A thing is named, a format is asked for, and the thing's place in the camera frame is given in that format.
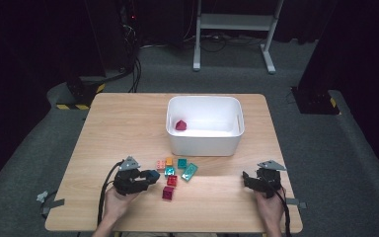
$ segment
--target yellow black stripe tape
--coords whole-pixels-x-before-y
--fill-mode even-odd
[[[102,84],[101,86],[99,86],[97,89],[97,94],[103,92],[104,88],[106,88],[106,84]]]
[[[95,94],[99,94],[103,92],[104,88],[106,88],[106,84],[102,84],[97,88]],[[89,110],[91,107],[83,104],[56,104],[57,108],[60,110]]]
[[[57,108],[60,110],[89,110],[89,106],[87,105],[66,105],[66,104],[56,104]]]

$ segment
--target colored block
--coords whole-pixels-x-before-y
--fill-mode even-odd
[[[187,168],[187,159],[180,158],[178,159],[178,169],[186,169]]]
[[[182,121],[182,120],[179,120],[177,122],[177,124],[175,125],[175,129],[176,130],[186,130],[187,129],[187,123]]]
[[[177,186],[177,179],[178,179],[178,177],[176,175],[170,175],[170,176],[168,176],[168,181],[166,182],[166,184],[168,186],[176,187]]]
[[[195,174],[195,171],[198,169],[198,167],[196,165],[194,165],[193,163],[190,163],[189,166],[184,170],[184,173],[181,175],[181,177],[186,180],[186,181],[189,181],[190,178],[192,178],[193,174]]]
[[[163,171],[165,170],[165,167],[166,167],[166,162],[163,161],[163,160],[158,160],[156,162],[156,169],[159,170],[159,171]]]
[[[174,188],[166,186],[162,192],[162,198],[172,200],[173,194],[174,194]]]
[[[172,166],[173,165],[173,163],[172,163],[172,157],[166,158],[166,165],[167,166]]]
[[[168,177],[170,175],[175,175],[175,168],[172,166],[168,166],[165,168],[165,177]]]

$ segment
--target white plastic bin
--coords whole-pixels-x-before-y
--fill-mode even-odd
[[[176,130],[180,120],[187,124],[186,130]],[[233,97],[174,97],[166,129],[175,155],[231,156],[245,131],[242,107]]]

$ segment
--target human hand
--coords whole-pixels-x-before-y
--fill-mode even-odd
[[[92,236],[110,236],[115,223],[127,212],[131,201],[138,195],[139,193],[122,196],[116,191],[115,187],[107,190],[103,219]]]
[[[278,193],[284,197],[284,189],[278,190]],[[260,218],[265,225],[266,234],[268,237],[281,236],[281,229],[279,224],[281,222],[284,207],[278,195],[270,198],[265,198],[265,194],[254,191],[255,198],[257,199],[258,211]]]

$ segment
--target white metal stand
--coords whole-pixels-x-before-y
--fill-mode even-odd
[[[265,44],[261,44],[266,69],[269,74],[275,73],[272,59],[269,55],[269,46],[278,22],[284,0],[278,0],[275,12],[271,16],[257,15],[229,15],[229,14],[201,14],[201,0],[198,0],[196,17],[196,39],[193,54],[193,70],[201,69],[200,38],[201,29],[242,30],[268,32]]]

